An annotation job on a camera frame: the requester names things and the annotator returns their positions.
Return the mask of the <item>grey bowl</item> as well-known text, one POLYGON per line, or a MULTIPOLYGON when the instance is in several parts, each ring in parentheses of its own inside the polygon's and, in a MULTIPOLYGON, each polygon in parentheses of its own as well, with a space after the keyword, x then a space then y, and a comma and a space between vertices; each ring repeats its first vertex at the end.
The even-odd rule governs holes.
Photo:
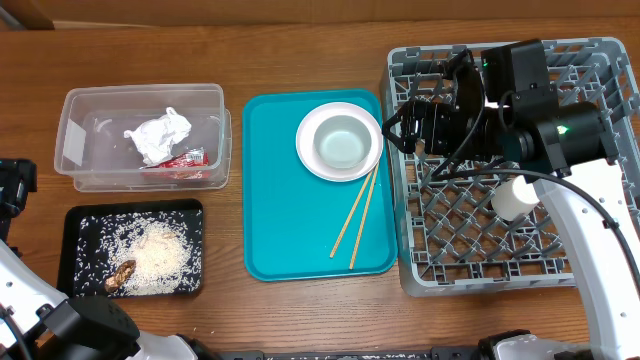
POLYGON ((350 169, 369 154, 372 144, 367 126, 355 117, 337 115, 322 122, 314 134, 314 147, 322 161, 335 169, 350 169))

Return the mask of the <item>pale green cup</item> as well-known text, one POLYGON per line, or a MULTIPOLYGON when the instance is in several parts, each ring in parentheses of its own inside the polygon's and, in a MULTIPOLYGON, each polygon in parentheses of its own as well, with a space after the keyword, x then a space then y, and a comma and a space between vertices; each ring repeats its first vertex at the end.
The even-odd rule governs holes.
POLYGON ((500 218, 513 221, 529 214, 539 202, 534 186, 519 175, 495 188, 491 206, 500 218))

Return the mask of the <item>large white plate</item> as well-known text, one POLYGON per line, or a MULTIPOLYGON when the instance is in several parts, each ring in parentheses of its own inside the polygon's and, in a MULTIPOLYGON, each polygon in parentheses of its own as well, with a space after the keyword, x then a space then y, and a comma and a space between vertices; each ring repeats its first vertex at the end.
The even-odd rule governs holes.
POLYGON ((347 102, 331 102, 311 110, 301 121, 296 133, 296 151, 302 164, 317 177, 332 182, 349 182, 367 175, 379 162, 383 152, 381 127, 364 108, 347 102), (363 122, 371 135, 369 154, 357 166, 335 169, 326 165, 314 147, 314 134, 319 125, 330 117, 347 115, 363 122))

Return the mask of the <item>red snack wrapper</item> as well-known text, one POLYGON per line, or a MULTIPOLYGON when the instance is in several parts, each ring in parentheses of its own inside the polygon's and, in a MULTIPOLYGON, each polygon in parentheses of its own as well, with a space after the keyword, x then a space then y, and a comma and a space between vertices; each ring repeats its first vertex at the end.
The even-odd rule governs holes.
POLYGON ((143 176, 176 180, 207 179, 211 176, 211 172, 209 170, 196 170, 196 167, 207 167, 208 165, 209 157, 206 150, 204 148, 196 148, 159 165, 151 166, 154 172, 144 172, 143 176))

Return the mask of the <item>white napkin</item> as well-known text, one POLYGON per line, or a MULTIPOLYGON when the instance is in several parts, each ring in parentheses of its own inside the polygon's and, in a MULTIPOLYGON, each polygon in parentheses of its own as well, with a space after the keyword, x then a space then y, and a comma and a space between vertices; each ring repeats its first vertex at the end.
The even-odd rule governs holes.
POLYGON ((161 117, 145 121, 135 130, 126 130, 123 136, 134 142, 146 166, 157 166, 172 158, 173 146, 186 139, 191 129, 186 117, 167 107, 161 117))

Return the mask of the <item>pile of white rice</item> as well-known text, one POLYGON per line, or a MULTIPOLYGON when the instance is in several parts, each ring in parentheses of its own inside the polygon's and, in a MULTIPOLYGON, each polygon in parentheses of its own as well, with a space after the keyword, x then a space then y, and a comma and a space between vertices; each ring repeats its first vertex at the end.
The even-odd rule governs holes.
POLYGON ((173 210, 90 215, 81 219, 72 293, 111 298, 190 294, 200 290, 203 212, 173 210), (113 293, 105 280, 127 260, 133 275, 113 293))

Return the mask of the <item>brown food piece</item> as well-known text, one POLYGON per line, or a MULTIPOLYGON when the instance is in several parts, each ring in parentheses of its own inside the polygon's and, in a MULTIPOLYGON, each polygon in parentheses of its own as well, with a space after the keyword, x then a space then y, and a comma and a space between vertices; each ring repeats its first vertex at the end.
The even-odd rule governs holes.
POLYGON ((121 288, 124 283, 133 275, 136 269, 135 260, 127 260, 122 263, 115 273, 105 280, 104 288, 107 293, 113 293, 121 288))

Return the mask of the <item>small white plate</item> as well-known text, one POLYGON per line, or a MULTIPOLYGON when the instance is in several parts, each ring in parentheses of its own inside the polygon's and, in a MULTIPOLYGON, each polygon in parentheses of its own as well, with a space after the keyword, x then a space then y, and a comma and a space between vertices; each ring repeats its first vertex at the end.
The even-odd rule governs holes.
POLYGON ((489 110, 498 110, 500 107, 503 108, 504 112, 507 112, 511 109, 511 96, 508 95, 504 101, 501 101, 501 97, 497 99, 491 100, 487 95, 484 96, 484 104, 483 104, 483 112, 486 113, 489 110))

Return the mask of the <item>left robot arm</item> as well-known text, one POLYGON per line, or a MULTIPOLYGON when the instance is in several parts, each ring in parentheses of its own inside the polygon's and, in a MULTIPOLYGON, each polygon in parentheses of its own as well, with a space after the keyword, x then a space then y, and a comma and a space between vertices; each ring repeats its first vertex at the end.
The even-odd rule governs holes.
POLYGON ((32 272, 6 243, 11 220, 37 190, 37 166, 1 161, 1 357, 3 359, 215 359, 195 339, 138 329, 104 296, 69 298, 32 272))

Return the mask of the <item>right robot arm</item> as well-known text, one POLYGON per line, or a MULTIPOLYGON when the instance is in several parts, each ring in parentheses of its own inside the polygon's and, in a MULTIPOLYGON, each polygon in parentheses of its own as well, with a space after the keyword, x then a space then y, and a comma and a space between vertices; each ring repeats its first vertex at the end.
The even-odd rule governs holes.
POLYGON ((403 153, 507 162, 550 215, 586 311, 590 341, 570 345, 514 330, 482 339, 480 359, 635 359, 639 237, 626 206, 614 135, 588 101, 563 105, 538 39, 470 50, 442 63, 451 102, 405 102, 382 127, 403 153))

